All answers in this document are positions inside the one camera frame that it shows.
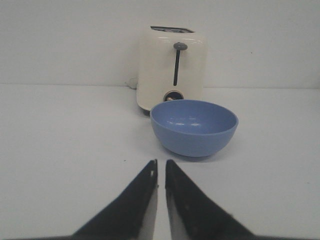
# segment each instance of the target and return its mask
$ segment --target toaster lever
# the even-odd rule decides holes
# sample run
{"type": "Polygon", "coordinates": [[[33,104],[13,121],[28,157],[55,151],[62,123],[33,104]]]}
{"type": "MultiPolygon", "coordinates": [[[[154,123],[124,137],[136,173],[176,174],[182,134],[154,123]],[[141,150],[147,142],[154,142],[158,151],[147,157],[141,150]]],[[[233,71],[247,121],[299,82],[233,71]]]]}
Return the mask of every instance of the toaster lever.
{"type": "Polygon", "coordinates": [[[173,48],[176,49],[173,86],[176,86],[178,83],[178,69],[179,69],[180,51],[186,50],[188,48],[188,46],[187,46],[187,44],[178,41],[175,44],[173,44],[173,48]]]}

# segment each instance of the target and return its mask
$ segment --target toaster slot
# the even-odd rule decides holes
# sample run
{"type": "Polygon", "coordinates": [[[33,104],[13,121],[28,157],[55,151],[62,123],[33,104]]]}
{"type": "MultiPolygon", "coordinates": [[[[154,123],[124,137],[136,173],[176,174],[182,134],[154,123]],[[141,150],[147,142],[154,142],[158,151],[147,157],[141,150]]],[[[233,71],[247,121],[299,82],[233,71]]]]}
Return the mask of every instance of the toaster slot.
{"type": "Polygon", "coordinates": [[[180,28],[180,27],[168,27],[168,26],[151,26],[152,30],[160,31],[160,32],[169,32],[169,33],[179,33],[179,34],[190,34],[194,33],[194,31],[191,31],[186,28],[180,28]]]}

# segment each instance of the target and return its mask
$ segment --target white table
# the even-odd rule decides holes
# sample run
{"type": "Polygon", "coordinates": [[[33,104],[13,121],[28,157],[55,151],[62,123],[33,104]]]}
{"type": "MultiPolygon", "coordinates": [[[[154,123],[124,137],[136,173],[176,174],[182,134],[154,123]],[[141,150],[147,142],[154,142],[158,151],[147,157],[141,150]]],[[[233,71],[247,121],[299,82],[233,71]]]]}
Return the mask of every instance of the white table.
{"type": "Polygon", "coordinates": [[[320,238],[320,90],[205,88],[239,126],[216,155],[158,142],[128,87],[0,84],[0,239],[70,235],[151,159],[154,239],[170,239],[165,163],[174,159],[257,235],[320,238]]]}

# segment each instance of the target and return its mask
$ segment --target bowl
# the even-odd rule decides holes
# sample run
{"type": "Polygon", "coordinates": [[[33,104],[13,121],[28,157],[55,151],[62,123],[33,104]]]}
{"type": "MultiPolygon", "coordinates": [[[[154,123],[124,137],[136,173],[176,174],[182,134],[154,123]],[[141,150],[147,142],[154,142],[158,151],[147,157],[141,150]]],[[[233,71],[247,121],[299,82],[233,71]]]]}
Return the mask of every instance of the bowl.
{"type": "Polygon", "coordinates": [[[188,157],[210,156],[223,149],[238,126],[230,110],[200,100],[171,100],[150,111],[154,134],[170,151],[188,157]]]}

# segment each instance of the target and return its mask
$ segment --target toaster knob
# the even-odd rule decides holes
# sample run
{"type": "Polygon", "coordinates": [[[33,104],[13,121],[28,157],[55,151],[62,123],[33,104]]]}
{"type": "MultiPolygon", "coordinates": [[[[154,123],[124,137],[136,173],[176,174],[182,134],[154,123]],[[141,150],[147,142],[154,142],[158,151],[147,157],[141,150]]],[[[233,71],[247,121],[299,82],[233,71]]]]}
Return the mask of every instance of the toaster knob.
{"type": "Polygon", "coordinates": [[[186,50],[188,48],[187,44],[183,43],[183,42],[176,42],[175,44],[173,44],[173,47],[179,51],[183,51],[186,50]]]}

